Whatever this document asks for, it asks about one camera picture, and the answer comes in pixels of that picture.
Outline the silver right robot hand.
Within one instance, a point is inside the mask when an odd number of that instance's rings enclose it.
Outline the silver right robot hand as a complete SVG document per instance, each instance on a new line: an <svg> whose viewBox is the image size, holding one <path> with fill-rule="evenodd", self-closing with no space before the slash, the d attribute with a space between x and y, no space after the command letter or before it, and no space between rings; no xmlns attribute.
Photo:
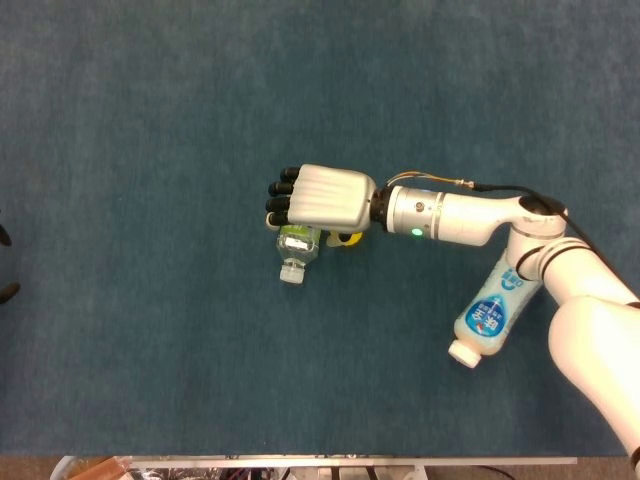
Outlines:
<svg viewBox="0 0 640 480"><path fill-rule="evenodd" d="M286 167L268 187L265 223L275 230L288 225L337 234L363 233L371 226L375 181L353 171L303 164Z"/></svg>

